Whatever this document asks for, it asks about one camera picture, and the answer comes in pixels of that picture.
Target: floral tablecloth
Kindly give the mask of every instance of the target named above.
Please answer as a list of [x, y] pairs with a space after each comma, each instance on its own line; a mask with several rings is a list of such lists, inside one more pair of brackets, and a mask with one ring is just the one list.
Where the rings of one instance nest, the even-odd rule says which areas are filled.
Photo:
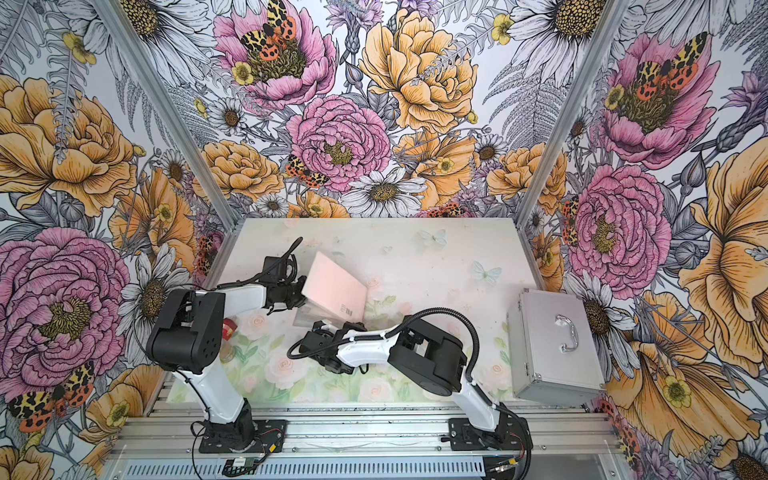
[[[464, 313], [480, 336], [475, 377], [499, 399], [512, 397], [506, 312], [523, 288], [535, 288], [515, 225], [509, 219], [249, 219], [221, 281], [261, 270], [265, 256], [280, 255], [296, 237], [300, 273], [323, 251], [368, 286], [364, 322], [381, 329], [403, 314], [432, 306]], [[271, 402], [427, 402], [444, 400], [420, 389], [388, 365], [367, 374], [335, 375], [311, 359], [286, 358], [308, 330], [294, 326], [296, 312], [254, 310], [233, 320], [238, 328], [220, 357], [231, 382], [252, 405]], [[467, 329], [448, 316], [427, 319], [457, 336], [467, 356]], [[176, 382], [169, 402], [194, 402]]]

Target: flower illustration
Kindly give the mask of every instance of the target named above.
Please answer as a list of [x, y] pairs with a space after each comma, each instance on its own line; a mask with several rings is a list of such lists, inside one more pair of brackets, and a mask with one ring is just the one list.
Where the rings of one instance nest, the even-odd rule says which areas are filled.
[[128, 268], [106, 243], [70, 228], [0, 246], [0, 395], [53, 389], [88, 361], [117, 362]]
[[[280, 166], [245, 142], [236, 144], [222, 140], [206, 144], [203, 157], [227, 198], [235, 193], [256, 201], [262, 195], [276, 194], [285, 187]], [[197, 195], [205, 197], [197, 179], [194, 181], [194, 189]]]
[[349, 182], [383, 170], [389, 162], [389, 137], [381, 118], [338, 95], [316, 98], [288, 120], [286, 129], [293, 154], [311, 171], [326, 175], [329, 190], [346, 192]]
[[157, 316], [165, 304], [168, 292], [190, 286], [190, 273], [176, 260], [176, 249], [163, 243], [154, 265], [146, 253], [136, 260], [138, 283], [129, 283], [121, 293], [123, 304], [118, 314], [123, 318], [118, 335], [126, 336], [125, 358], [132, 365], [148, 362], [142, 351]]
[[[624, 338], [624, 332], [634, 329], [634, 317], [627, 310], [611, 306], [614, 299], [611, 288], [584, 271], [581, 276], [568, 272], [563, 280], [563, 290], [584, 303], [603, 379], [606, 382], [611, 380], [611, 376], [619, 379], [616, 367], [626, 377], [634, 378], [635, 369], [640, 368], [640, 360]], [[612, 353], [615, 364], [611, 361]]]
[[542, 80], [554, 75], [563, 86], [587, 54], [605, 0], [518, 0], [512, 9], [515, 22], [507, 32], [520, 41], [512, 64], [527, 62], [525, 76], [543, 65]]
[[713, 231], [698, 266], [680, 271], [690, 305], [707, 319], [707, 339], [724, 362], [758, 376], [768, 352], [768, 276], [760, 249], [768, 247], [766, 221], [753, 208], [768, 191], [768, 138], [762, 138], [707, 178], [707, 210], [691, 204], [696, 222]]
[[0, 447], [0, 478], [8, 480], [51, 480], [53, 454], [40, 452], [36, 446], [27, 449], [22, 457], [16, 447]]
[[187, 201], [174, 191], [163, 171], [155, 168], [151, 179], [142, 175], [140, 194], [120, 197], [109, 219], [112, 245], [131, 254], [145, 252], [154, 262], [167, 243], [184, 268], [192, 270], [195, 239], [191, 215]]
[[[704, 324], [695, 323], [671, 293], [644, 292], [637, 314], [639, 338], [631, 345], [640, 368], [634, 378], [620, 371], [619, 379], [607, 384], [608, 395], [638, 429], [638, 438], [640, 429], [655, 439], [672, 431], [670, 449], [675, 455], [688, 456], [711, 435], [721, 435], [724, 448], [713, 463], [719, 468], [728, 465], [738, 455], [736, 442], [757, 437], [760, 424], [750, 420], [752, 412], [723, 389], [733, 387], [724, 381], [719, 366], [704, 362], [712, 346], [704, 336]], [[686, 322], [687, 331], [675, 328], [670, 319]], [[746, 388], [738, 379], [734, 385]]]
[[624, 300], [643, 291], [667, 258], [672, 230], [654, 177], [630, 165], [598, 167], [578, 199], [573, 271], [588, 271]]
[[[99, 18], [93, 6], [96, 1], [62, 0], [58, 8], [69, 20], [70, 29], [84, 38], [85, 49], [95, 54], [106, 51], [114, 76], [123, 78], [128, 63]], [[176, 87], [190, 78], [203, 79], [200, 66], [210, 61], [205, 49], [216, 44], [207, 33], [210, 19], [205, 2], [122, 0], [121, 5], [163, 80]]]
[[421, 177], [403, 180], [406, 169], [392, 169], [386, 177], [374, 170], [369, 177], [351, 182], [352, 188], [342, 195], [341, 204], [353, 217], [411, 217], [421, 210], [426, 180]]
[[245, 34], [264, 29], [266, 8], [258, 15], [248, 8], [245, 16], [233, 12], [230, 18], [214, 19], [216, 49], [223, 53], [221, 67], [231, 70], [237, 62], [248, 64], [254, 82], [248, 84], [246, 76], [243, 89], [259, 106], [277, 110], [328, 93], [336, 80], [336, 46], [331, 35], [320, 34], [306, 8], [297, 12], [290, 2], [284, 3], [288, 16], [295, 20], [296, 37], [286, 43], [276, 61], [262, 60], [258, 51], [249, 51], [240, 41]]
[[208, 121], [227, 135], [240, 135], [246, 127], [245, 111], [234, 98], [221, 98], [208, 104]]
[[312, 363], [308, 360], [291, 360], [286, 357], [286, 349], [278, 348], [270, 352], [264, 366], [264, 378], [281, 390], [291, 388], [301, 380]]
[[408, 164], [418, 162], [411, 178], [423, 178], [426, 190], [422, 209], [446, 204], [462, 185], [472, 179], [472, 167], [479, 167], [479, 155], [475, 152], [475, 139], [459, 140], [446, 135], [440, 141], [429, 131], [403, 135], [392, 152]]
[[254, 204], [257, 212], [269, 218], [285, 217], [288, 214], [288, 201], [277, 194], [266, 194]]
[[392, 385], [382, 377], [365, 379], [360, 383], [358, 402], [394, 402], [395, 392]]
[[122, 372], [109, 390], [88, 406], [85, 416], [94, 424], [82, 430], [80, 438], [99, 443], [120, 432], [129, 417], [142, 416], [164, 376], [164, 370], [157, 365], [139, 365]]
[[289, 205], [288, 217], [349, 218], [346, 208], [338, 200], [322, 197], [308, 190], [305, 197], [297, 198], [298, 205]]
[[640, 163], [656, 170], [666, 167], [684, 152], [694, 139], [707, 128], [715, 108], [705, 108], [712, 92], [707, 90], [714, 81], [719, 62], [709, 65], [712, 38], [705, 35], [705, 47], [696, 62], [697, 73], [680, 90], [659, 89], [649, 100], [637, 94], [641, 86], [636, 80], [641, 62], [655, 61], [660, 65], [684, 48], [671, 40], [660, 43], [658, 38], [642, 34], [618, 62], [618, 70], [608, 79], [610, 91], [605, 109], [598, 114], [590, 130], [595, 144], [615, 151], [619, 158]]
[[[519, 148], [503, 155], [499, 160], [502, 168], [488, 174], [488, 193], [491, 195], [504, 195], [504, 199], [515, 196], [518, 192], [525, 192], [531, 184], [533, 174], [536, 173], [545, 145], [540, 143], [530, 150]], [[558, 209], [560, 200], [565, 196], [565, 168], [568, 159], [562, 151], [558, 155], [554, 169], [547, 177], [547, 183], [538, 203], [547, 215], [553, 215]]]
[[96, 217], [115, 196], [136, 187], [133, 145], [96, 98], [77, 92], [74, 130], [59, 163], [51, 99], [60, 93], [40, 78], [28, 78], [22, 87], [0, 75], [0, 192], [25, 194], [16, 205], [23, 209], [39, 202], [46, 189], [64, 191], [85, 205], [86, 215]]
[[425, 128], [446, 133], [472, 110], [472, 90], [477, 81], [477, 65], [463, 61], [440, 74], [415, 80], [453, 42], [453, 35], [435, 30], [418, 11], [397, 12], [395, 32], [381, 24], [366, 37], [359, 67], [376, 85], [370, 91], [391, 91], [400, 106], [397, 124], [414, 130]]
[[560, 253], [561, 240], [555, 235], [542, 233], [533, 239], [531, 245], [538, 271], [544, 279], [547, 291], [559, 292], [563, 286], [564, 261]]

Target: daisy center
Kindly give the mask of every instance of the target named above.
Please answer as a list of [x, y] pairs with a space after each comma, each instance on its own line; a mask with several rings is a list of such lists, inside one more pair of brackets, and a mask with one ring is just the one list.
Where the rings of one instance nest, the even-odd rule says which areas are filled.
[[605, 312], [605, 308], [597, 300], [585, 300], [584, 309], [587, 310], [589, 329], [595, 335], [605, 335], [611, 330], [611, 319]]
[[739, 456], [731, 463], [738, 478], [745, 480], [768, 480], [768, 471], [756, 459], [739, 452]]
[[375, 202], [386, 202], [395, 198], [399, 190], [392, 184], [376, 185], [371, 189], [371, 199]]
[[605, 221], [605, 215], [598, 218], [598, 227], [592, 236], [594, 248], [600, 253], [608, 253], [614, 249], [616, 244], [616, 226]]
[[144, 292], [141, 294], [141, 303], [139, 308], [141, 314], [146, 319], [155, 319], [160, 315], [160, 310], [165, 303], [165, 288], [158, 279], [152, 279], [147, 283]]
[[486, 145], [478, 152], [481, 161], [491, 160], [496, 155], [496, 149], [493, 145]]
[[56, 338], [59, 333], [67, 333], [73, 340], [79, 339], [93, 315], [88, 302], [77, 297], [68, 302], [54, 303], [49, 309], [53, 318], [40, 327], [40, 333], [49, 339]]
[[558, 6], [554, 26], [569, 37], [591, 37], [605, 0], [565, 0]]
[[352, 161], [352, 151], [340, 141], [334, 145], [329, 145], [326, 142], [323, 150], [331, 156], [331, 163], [334, 165], [347, 165]]
[[120, 3], [136, 33], [148, 37], [157, 31], [157, 12], [148, 0], [120, 0]]

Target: wall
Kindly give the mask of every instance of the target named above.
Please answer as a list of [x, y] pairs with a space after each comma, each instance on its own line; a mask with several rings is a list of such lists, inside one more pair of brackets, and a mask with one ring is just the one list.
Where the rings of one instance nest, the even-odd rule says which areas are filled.
[[87, 2], [0, 5], [0, 478], [93, 479], [221, 225]]
[[524, 227], [584, 301], [636, 476], [768, 478], [768, 2], [631, 13]]

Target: chrome handle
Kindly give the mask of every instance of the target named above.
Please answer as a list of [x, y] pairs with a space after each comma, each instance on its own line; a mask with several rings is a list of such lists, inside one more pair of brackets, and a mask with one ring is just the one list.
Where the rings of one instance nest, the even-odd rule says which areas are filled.
[[560, 350], [563, 353], [573, 352], [578, 348], [578, 333], [576, 332], [576, 325], [574, 325], [571, 319], [569, 319], [565, 315], [557, 315], [555, 319], [556, 319], [555, 323], [558, 324], [559, 326], [565, 326], [565, 325], [571, 326], [571, 340], [574, 341], [574, 345], [568, 346], [567, 343], [563, 343], [562, 345], [560, 345]]

